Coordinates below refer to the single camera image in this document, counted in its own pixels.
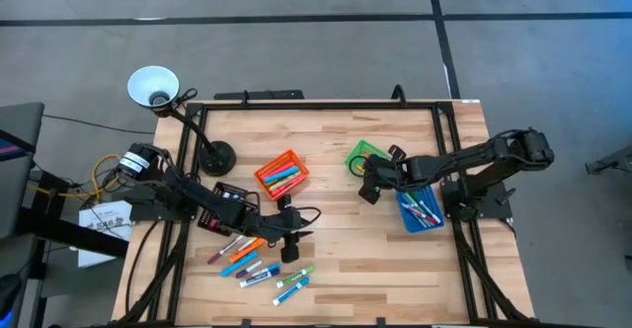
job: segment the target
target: green plastic container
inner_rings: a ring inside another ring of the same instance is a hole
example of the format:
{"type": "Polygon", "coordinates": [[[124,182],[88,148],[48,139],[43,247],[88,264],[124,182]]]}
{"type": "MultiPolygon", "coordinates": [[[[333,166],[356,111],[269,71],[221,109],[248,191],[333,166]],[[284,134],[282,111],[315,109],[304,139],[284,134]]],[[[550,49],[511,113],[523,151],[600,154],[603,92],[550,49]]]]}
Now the green plastic container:
{"type": "MultiPolygon", "coordinates": [[[[347,159],[345,159],[345,165],[347,166],[347,169],[349,169],[349,163],[352,162],[352,159],[355,156],[359,156],[362,154],[365,154],[364,156],[375,154],[387,160],[391,159],[391,156],[388,153],[382,151],[380,148],[369,143],[368,141],[361,139],[359,143],[355,146],[354,150],[352,150],[352,152],[347,156],[347,159]]],[[[354,163],[352,164],[352,169],[354,169],[354,171],[357,174],[361,174],[361,171],[357,168],[357,166],[363,167],[363,165],[364,165],[364,160],[361,158],[357,158],[356,160],[354,160],[354,163]]]]}

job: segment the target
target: lamp arm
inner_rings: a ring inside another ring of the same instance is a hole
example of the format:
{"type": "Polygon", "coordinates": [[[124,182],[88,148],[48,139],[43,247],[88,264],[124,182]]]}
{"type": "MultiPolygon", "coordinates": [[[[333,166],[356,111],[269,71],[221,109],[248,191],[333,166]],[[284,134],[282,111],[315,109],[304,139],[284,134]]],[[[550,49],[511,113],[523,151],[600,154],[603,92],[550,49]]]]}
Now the lamp arm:
{"type": "Polygon", "coordinates": [[[188,126],[192,131],[194,131],[197,134],[197,137],[199,138],[199,140],[201,140],[202,144],[208,150],[209,153],[215,150],[214,147],[210,144],[210,141],[208,141],[208,138],[206,137],[206,134],[204,134],[204,131],[191,118],[180,114],[178,111],[174,109],[168,111],[167,115],[182,122],[184,125],[188,126]]]}

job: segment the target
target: blue plastic bin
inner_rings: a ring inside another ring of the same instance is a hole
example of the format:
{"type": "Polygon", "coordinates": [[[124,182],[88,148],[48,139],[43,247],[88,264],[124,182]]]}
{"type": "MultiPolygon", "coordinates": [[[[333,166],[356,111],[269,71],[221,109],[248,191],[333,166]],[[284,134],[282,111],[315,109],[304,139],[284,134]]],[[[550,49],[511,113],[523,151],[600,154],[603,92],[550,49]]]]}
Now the blue plastic bin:
{"type": "Polygon", "coordinates": [[[445,220],[443,219],[441,209],[438,207],[438,203],[436,202],[435,192],[430,186],[426,186],[421,190],[411,192],[410,195],[418,201],[423,201],[424,204],[430,209],[430,211],[432,211],[439,218],[439,224],[429,225],[428,227],[422,226],[415,219],[415,216],[402,206],[402,203],[406,204],[408,201],[406,201],[403,193],[398,192],[397,204],[399,205],[399,210],[402,212],[404,226],[406,226],[406,230],[409,233],[418,233],[424,230],[443,227],[445,220]]]}

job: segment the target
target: black lamp base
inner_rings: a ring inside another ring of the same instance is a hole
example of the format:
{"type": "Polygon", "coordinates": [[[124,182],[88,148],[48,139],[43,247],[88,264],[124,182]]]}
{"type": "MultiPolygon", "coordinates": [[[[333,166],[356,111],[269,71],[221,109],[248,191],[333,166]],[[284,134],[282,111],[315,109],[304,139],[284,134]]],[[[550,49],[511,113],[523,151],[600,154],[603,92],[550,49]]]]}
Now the black lamp base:
{"type": "Polygon", "coordinates": [[[208,176],[222,176],[227,174],[237,161],[237,155],[227,142],[215,140],[210,143],[213,149],[209,151],[205,146],[199,148],[197,163],[201,171],[208,176]]]}

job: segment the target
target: orange basket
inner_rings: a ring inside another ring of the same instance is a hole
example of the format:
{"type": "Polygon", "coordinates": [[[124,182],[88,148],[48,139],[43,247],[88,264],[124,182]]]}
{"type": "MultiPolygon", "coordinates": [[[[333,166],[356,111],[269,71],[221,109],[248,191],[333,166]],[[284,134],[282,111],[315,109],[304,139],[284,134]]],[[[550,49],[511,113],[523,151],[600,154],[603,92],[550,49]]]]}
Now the orange basket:
{"type": "Polygon", "coordinates": [[[305,181],[308,175],[309,175],[309,170],[307,170],[305,165],[300,161],[300,159],[298,158],[298,156],[296,155],[296,153],[294,153],[292,149],[285,151],[283,154],[279,155],[275,160],[269,162],[268,164],[264,165],[264,167],[262,167],[261,169],[255,171],[255,178],[257,178],[257,181],[259,182],[261,187],[264,188],[266,195],[268,195],[268,197],[273,201],[276,201],[278,198],[285,195],[289,190],[295,188],[296,186],[298,186],[298,184],[305,181]],[[293,162],[295,166],[298,166],[298,169],[300,169],[301,175],[304,175],[304,176],[302,179],[294,182],[293,184],[284,188],[279,193],[275,193],[273,195],[273,192],[271,192],[268,186],[265,185],[264,179],[269,174],[274,172],[276,169],[280,168],[281,166],[289,162],[293,162]]]}

